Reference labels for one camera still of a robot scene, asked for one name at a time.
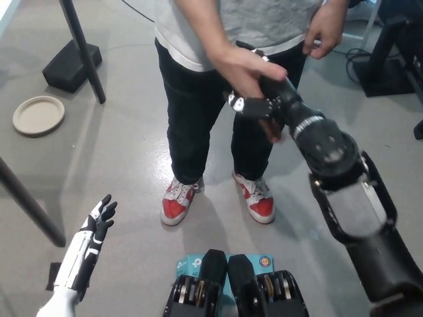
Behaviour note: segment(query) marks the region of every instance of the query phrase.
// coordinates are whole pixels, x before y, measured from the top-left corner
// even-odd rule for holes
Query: white robotic hand
[[[107,230],[114,224],[110,220],[118,203],[107,195],[90,212],[83,226],[73,236],[53,287],[54,293],[37,317],[74,317],[75,307],[83,300],[89,280],[98,260]]]

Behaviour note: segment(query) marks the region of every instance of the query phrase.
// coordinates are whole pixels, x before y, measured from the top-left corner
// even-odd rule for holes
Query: red and white sneaker
[[[241,175],[233,173],[233,179],[241,187],[251,217],[263,225],[275,219],[272,194],[263,178],[246,180]]]
[[[184,185],[176,178],[166,191],[160,210],[160,220],[168,226],[176,226],[184,220],[194,195],[199,190],[198,184]]]

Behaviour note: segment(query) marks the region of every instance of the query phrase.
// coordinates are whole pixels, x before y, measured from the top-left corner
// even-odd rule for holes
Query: beige plate
[[[45,134],[57,127],[65,117],[60,100],[50,96],[31,98],[21,104],[13,114],[13,126],[25,135]]]

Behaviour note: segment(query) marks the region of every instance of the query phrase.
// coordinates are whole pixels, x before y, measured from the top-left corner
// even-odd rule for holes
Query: black table leg
[[[60,5],[65,15],[67,25],[69,26],[69,29],[72,33],[73,41],[75,42],[75,45],[79,50],[79,54],[81,55],[81,61],[87,70],[90,84],[97,96],[98,101],[101,104],[104,104],[106,102],[106,95],[104,94],[97,70],[88,51],[87,41],[82,31],[81,24],[79,23],[73,2],[72,0],[60,0]]]
[[[423,120],[420,121],[414,128],[414,137],[416,138],[416,140],[423,139]]]
[[[42,232],[55,246],[66,246],[66,238],[54,222],[44,212],[36,200],[28,193],[17,176],[0,157],[0,182],[9,191],[13,199],[22,207],[25,213],[38,225]]]

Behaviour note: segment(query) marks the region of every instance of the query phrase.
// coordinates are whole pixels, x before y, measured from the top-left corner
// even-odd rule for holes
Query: man's right hand
[[[277,81],[283,81],[287,75],[283,67],[268,63],[244,48],[227,46],[209,54],[209,58],[217,71],[244,98],[264,98],[258,84],[261,75]],[[270,142],[281,140],[280,128],[274,122],[261,120],[260,124]]]

